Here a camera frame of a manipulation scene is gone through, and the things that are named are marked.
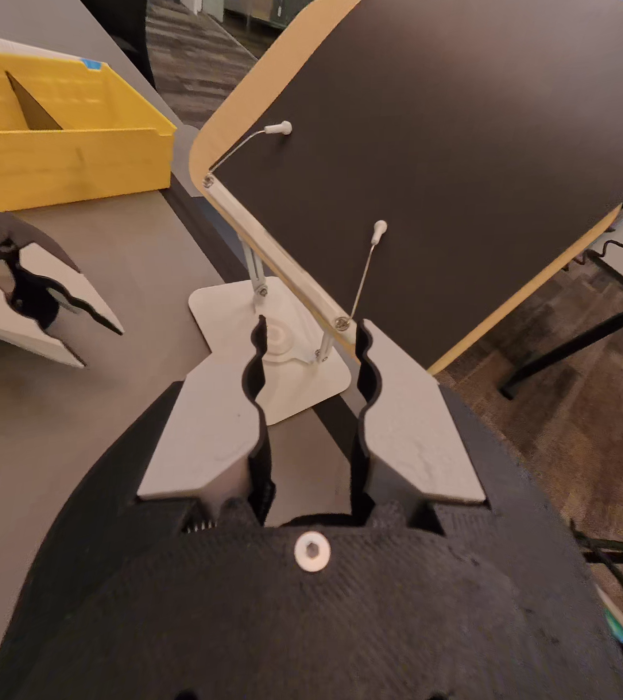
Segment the black metal table leg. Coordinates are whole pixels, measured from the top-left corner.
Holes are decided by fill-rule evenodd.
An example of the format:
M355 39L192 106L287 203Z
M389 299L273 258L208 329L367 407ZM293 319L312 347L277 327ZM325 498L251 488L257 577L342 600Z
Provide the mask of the black metal table leg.
M603 340L616 333L623 328L623 311L612 316L605 321L600 322L593 328L579 334L569 341L552 349L548 353L532 358L523 366L517 368L507 377L499 386L499 393L508 400L513 400L519 385L542 372L552 365L559 363L575 353L593 345L594 343Z

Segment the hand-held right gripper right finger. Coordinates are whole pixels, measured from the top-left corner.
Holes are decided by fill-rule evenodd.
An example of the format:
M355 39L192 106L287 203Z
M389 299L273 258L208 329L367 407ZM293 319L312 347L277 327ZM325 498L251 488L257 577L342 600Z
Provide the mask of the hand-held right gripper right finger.
M351 453L353 517L398 503L483 505L479 477L437 380L371 320L357 324L357 386L365 399Z

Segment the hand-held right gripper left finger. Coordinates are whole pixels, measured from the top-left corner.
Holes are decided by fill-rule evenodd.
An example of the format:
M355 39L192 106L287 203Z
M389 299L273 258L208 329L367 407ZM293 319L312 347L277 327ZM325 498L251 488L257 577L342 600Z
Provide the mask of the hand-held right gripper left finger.
M276 493L267 424L258 394L265 385L263 315L180 383L138 489L145 500L194 498L220 517L232 498L264 525Z

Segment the cardboard bin divider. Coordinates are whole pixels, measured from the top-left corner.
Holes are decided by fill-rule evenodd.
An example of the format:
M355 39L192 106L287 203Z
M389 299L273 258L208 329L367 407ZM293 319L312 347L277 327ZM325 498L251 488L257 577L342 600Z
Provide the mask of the cardboard bin divider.
M18 101L28 129L36 131L62 131L62 126L44 107L18 82L16 77L5 71L8 82Z

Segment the white stand with wooden board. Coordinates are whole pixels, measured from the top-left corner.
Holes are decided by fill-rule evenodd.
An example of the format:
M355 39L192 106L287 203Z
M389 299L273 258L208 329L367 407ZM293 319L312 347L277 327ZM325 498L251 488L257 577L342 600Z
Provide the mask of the white stand with wooden board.
M440 372L623 204L623 1L313 1L193 183L377 384Z

